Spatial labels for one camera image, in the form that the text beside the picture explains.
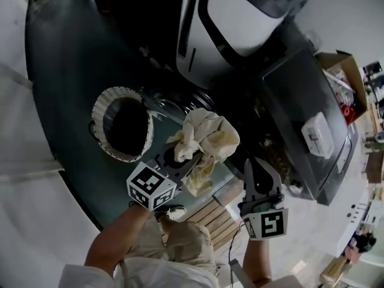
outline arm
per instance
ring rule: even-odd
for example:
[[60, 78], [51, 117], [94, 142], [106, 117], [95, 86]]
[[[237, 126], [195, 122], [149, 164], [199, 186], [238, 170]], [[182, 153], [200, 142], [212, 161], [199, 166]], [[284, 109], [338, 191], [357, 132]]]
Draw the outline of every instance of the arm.
[[242, 268], [256, 288], [270, 283], [269, 241], [249, 240]]
[[116, 265], [131, 248], [148, 217], [147, 209], [133, 205], [95, 238], [84, 265], [102, 269], [113, 277]]

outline cloth rag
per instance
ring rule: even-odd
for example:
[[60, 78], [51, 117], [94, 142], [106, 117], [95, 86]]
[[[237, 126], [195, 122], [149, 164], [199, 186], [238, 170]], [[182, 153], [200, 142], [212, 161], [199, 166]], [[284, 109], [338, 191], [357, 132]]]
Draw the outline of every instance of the cloth rag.
[[182, 181], [189, 192], [200, 196], [212, 189], [209, 179], [215, 163], [224, 162], [240, 144], [236, 129], [223, 117], [199, 108], [185, 117], [182, 130], [169, 137], [167, 143], [179, 142], [175, 147], [175, 161], [190, 160], [196, 151], [203, 156], [191, 173]]

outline beige shorts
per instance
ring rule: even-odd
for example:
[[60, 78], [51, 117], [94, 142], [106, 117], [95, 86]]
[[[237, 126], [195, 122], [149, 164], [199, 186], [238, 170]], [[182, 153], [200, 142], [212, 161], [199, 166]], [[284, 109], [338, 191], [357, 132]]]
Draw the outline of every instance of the beige shorts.
[[172, 227], [164, 246], [160, 225], [151, 217], [126, 257], [161, 259], [167, 256], [170, 261], [196, 266], [217, 275], [214, 248], [206, 227], [194, 222], [178, 223]]

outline wire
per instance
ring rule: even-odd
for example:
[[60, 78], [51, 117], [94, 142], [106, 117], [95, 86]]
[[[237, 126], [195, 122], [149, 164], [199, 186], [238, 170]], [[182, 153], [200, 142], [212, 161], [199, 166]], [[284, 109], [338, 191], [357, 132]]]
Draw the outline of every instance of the wire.
[[[230, 246], [229, 246], [229, 251], [228, 251], [228, 263], [230, 263], [230, 251], [232, 249], [232, 246], [233, 246], [233, 242], [235, 240], [235, 237], [236, 235], [241, 231], [241, 228], [244, 226], [244, 221], [241, 221], [240, 224], [239, 224], [239, 229], [236, 231], [236, 233], [234, 234], [233, 238], [232, 238], [232, 241], [230, 243]], [[232, 272], [232, 269], [230, 270], [230, 286], [231, 288], [233, 288], [233, 272]]]

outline white shirt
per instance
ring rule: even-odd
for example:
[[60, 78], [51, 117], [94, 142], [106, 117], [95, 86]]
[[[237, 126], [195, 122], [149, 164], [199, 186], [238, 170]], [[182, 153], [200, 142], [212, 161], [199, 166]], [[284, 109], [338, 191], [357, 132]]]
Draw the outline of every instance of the white shirt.
[[[217, 278], [210, 272], [186, 265], [144, 257], [125, 260], [112, 279], [105, 271], [90, 267], [66, 265], [59, 288], [140, 288], [180, 287], [219, 288]], [[284, 277], [264, 288], [302, 288], [294, 276]]]

